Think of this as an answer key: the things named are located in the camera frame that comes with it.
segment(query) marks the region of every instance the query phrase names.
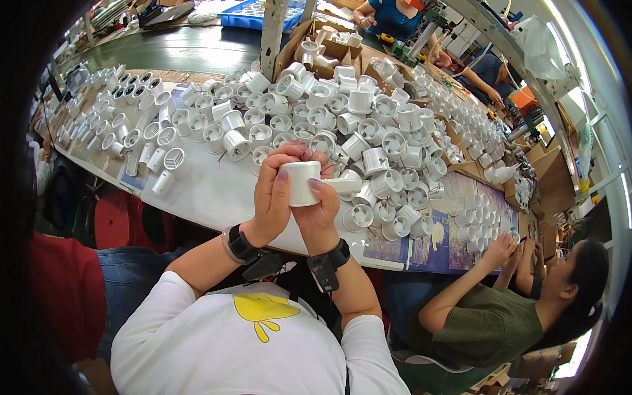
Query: stool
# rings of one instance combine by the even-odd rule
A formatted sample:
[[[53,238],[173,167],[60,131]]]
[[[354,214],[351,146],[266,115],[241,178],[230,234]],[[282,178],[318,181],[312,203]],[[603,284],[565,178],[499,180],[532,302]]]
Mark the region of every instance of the stool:
[[[100,250],[140,246],[164,253],[176,248],[173,218],[123,191],[112,192],[97,202],[94,234]]]

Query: yellow graphic on shirt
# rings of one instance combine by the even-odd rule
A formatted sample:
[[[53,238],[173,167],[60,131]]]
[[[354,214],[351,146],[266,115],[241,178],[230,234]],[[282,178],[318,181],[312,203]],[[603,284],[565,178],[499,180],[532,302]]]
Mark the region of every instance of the yellow graphic on shirt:
[[[279,324],[269,320],[292,317],[299,312],[298,307],[290,306],[287,299],[278,296],[238,293],[233,300],[241,318],[255,323],[255,333],[262,343],[270,340],[264,326],[274,332],[281,330]]]

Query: fan grille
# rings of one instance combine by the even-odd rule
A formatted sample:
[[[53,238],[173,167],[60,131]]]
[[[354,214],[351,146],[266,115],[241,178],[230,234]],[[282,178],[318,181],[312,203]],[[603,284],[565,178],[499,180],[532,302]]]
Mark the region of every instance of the fan grille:
[[[114,134],[110,133],[108,134],[104,139],[103,139],[103,145],[101,146],[101,148],[103,148],[104,150],[109,149],[112,144],[114,143]]]
[[[163,92],[156,97],[156,105],[163,106],[171,98],[171,92]]]
[[[152,122],[145,128],[143,137],[145,137],[146,140],[151,140],[152,138],[156,137],[158,133],[160,133],[160,130],[160,124],[158,122]]]
[[[172,127],[164,128],[158,135],[158,145],[167,145],[176,138],[176,130]]]
[[[164,158],[164,167],[167,170],[175,170],[185,159],[185,152],[181,148],[174,148],[167,152]]]

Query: fingernail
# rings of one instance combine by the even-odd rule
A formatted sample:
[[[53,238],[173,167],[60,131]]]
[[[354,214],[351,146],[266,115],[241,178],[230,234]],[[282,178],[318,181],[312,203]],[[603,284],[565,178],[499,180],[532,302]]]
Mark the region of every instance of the fingernail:
[[[279,171],[279,174],[277,174],[277,180],[279,180],[282,183],[287,181],[288,180],[288,171],[287,170]]]
[[[322,182],[319,179],[310,178],[310,186],[317,191],[322,189]]]

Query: wrist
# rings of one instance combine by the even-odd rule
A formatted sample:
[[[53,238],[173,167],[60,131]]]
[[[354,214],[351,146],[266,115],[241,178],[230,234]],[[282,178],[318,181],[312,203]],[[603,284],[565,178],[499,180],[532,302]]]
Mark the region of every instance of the wrist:
[[[263,236],[260,231],[257,231],[253,220],[242,222],[239,226],[239,232],[243,232],[243,235],[246,236],[246,240],[255,248],[263,248],[272,241]]]
[[[301,230],[301,235],[311,257],[330,252],[340,243],[340,235],[334,227],[309,232]]]

